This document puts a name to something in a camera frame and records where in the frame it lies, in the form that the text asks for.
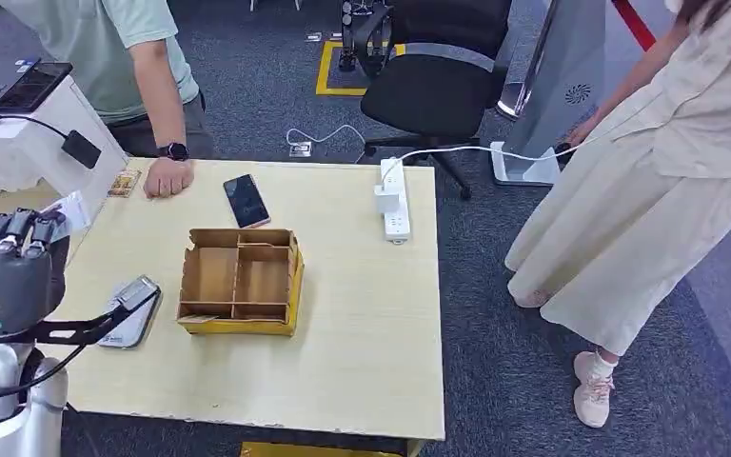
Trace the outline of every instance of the power strip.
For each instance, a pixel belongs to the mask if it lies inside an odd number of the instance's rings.
[[[380,162],[380,176],[384,176],[383,193],[394,194],[399,198],[399,205],[383,212],[385,219],[385,238],[395,245],[410,239],[410,211],[407,207],[407,190],[405,188],[405,171],[402,162],[394,166],[399,159],[392,157]]]

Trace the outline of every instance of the light green t-shirt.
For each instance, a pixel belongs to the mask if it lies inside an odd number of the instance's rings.
[[[2,10],[35,30],[55,59],[74,65],[74,81],[107,124],[145,113],[128,51],[139,43],[166,39],[181,98],[197,96],[167,0],[0,0]]]

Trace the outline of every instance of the red stripe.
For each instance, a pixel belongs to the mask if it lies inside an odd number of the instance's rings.
[[[632,34],[635,35],[635,39],[638,40],[638,43],[640,43],[644,50],[648,50],[657,43],[654,34],[648,29],[648,26],[645,25],[638,12],[632,8],[632,4],[628,0],[612,0],[612,4],[618,9],[621,18],[629,29],[632,30]]]
[[[648,50],[654,46],[657,39],[655,39],[654,34],[645,25],[638,12],[632,8],[629,0],[612,0],[612,4],[618,9],[621,18],[629,29],[632,30],[632,34],[635,35],[635,39],[638,40],[643,50]]]

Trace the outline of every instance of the black smartwatch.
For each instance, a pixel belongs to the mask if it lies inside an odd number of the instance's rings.
[[[186,162],[189,159],[187,147],[180,143],[171,143],[158,151],[161,153],[161,157],[168,157],[175,162]]]

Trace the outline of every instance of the light wood table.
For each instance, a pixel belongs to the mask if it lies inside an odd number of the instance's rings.
[[[267,227],[294,230],[305,255],[292,338],[192,336],[175,322],[188,231],[236,227],[223,183],[245,173],[272,216]],[[128,199],[108,199],[70,257],[53,319],[101,314],[117,286],[140,274],[164,292],[140,347],[89,348],[69,365],[71,402],[103,413],[406,438],[411,455],[424,440],[443,440],[432,169],[405,168],[413,235],[402,246],[384,239],[377,167],[201,161],[195,174],[175,198],[149,201],[139,185]]]

